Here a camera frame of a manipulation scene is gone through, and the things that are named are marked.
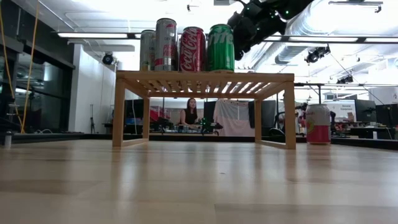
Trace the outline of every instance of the yellow cable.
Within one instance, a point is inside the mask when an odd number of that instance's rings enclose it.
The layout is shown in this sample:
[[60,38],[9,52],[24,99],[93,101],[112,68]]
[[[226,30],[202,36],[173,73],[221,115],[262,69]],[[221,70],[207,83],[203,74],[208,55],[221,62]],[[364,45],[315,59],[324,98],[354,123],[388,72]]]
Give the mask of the yellow cable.
[[[1,37],[2,37],[2,46],[3,46],[3,51],[4,51],[4,58],[6,60],[6,70],[7,70],[7,76],[8,76],[8,84],[10,85],[12,99],[15,102],[14,89],[13,89],[12,83],[11,83],[10,68],[8,66],[7,47],[6,47],[6,39],[4,38],[4,25],[2,23],[1,5],[0,5],[0,26],[1,26]],[[15,108],[15,111],[16,111],[16,114],[17,114],[17,117],[18,117],[18,120],[19,120],[19,125],[21,126],[21,133],[24,133],[24,128],[22,127],[22,121],[21,121],[21,118],[19,117],[19,113],[18,113],[18,108]]]
[[39,0],[37,0],[37,7],[36,7],[36,18],[35,18],[35,27],[33,30],[33,41],[32,41],[32,52],[30,53],[30,67],[29,67],[29,75],[27,77],[27,86],[26,86],[26,97],[25,97],[25,107],[24,107],[24,120],[22,121],[22,130],[25,127],[25,120],[26,120],[26,108],[27,108],[27,100],[29,98],[29,85],[30,85],[30,75],[32,74],[32,67],[33,67],[33,56],[35,50],[35,42],[36,42],[36,30],[37,30],[37,21],[39,18]]

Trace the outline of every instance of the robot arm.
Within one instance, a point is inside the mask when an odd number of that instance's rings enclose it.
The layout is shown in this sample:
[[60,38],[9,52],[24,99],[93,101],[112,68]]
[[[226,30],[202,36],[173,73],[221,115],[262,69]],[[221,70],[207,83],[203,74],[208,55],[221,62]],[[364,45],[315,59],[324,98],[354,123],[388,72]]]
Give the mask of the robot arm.
[[313,0],[250,0],[241,13],[228,20],[233,29],[235,60],[241,60],[253,45],[276,32],[285,34],[286,21],[301,13]]

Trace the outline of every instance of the soda can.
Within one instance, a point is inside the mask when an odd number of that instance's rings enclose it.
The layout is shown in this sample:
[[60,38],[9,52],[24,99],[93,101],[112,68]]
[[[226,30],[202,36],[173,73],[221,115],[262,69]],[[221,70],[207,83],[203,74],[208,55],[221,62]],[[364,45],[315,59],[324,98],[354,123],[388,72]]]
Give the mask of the soda can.
[[177,23],[172,19],[156,22],[155,71],[177,71]]
[[229,25],[218,24],[210,28],[207,61],[209,71],[234,71],[234,37]]
[[199,27],[187,27],[181,35],[180,71],[205,71],[206,35]]
[[139,70],[155,70],[155,37],[154,30],[144,30],[141,32],[141,48],[139,54]]
[[329,144],[331,141],[330,110],[326,105],[308,105],[305,127],[309,144]]

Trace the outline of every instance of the can lid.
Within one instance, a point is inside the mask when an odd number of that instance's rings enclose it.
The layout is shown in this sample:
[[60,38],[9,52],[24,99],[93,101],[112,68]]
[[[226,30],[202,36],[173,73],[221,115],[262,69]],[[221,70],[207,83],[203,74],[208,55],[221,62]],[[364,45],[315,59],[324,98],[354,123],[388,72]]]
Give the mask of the can lid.
[[212,26],[210,29],[213,29],[216,26],[226,26],[226,27],[229,27],[230,29],[232,29],[231,26],[228,24],[216,24],[216,25]]
[[156,22],[159,22],[159,21],[164,20],[164,19],[165,19],[165,20],[171,20],[171,21],[177,23],[174,19],[170,19],[170,18],[160,18],[160,19],[158,19]]
[[189,28],[196,28],[196,29],[199,29],[199,30],[201,30],[201,31],[203,32],[203,29],[202,29],[202,28],[200,28],[200,27],[195,27],[195,26],[186,27],[186,28],[184,28],[183,31],[185,31],[186,29],[189,29]]
[[147,29],[147,30],[141,31],[141,33],[143,33],[143,32],[155,32],[155,31],[154,31],[154,30]]

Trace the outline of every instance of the long dark hair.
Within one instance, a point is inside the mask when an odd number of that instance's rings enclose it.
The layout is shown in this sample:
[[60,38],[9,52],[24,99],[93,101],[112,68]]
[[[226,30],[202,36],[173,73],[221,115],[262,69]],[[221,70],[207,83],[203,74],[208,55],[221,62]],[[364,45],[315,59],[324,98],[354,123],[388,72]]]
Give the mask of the long dark hair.
[[[187,108],[185,110],[185,113],[191,113],[191,107],[189,107],[189,102],[191,102],[191,100],[195,100],[194,98],[190,98],[187,101]],[[198,112],[197,112],[197,106],[195,105],[195,108],[193,109],[193,114],[198,117]]]

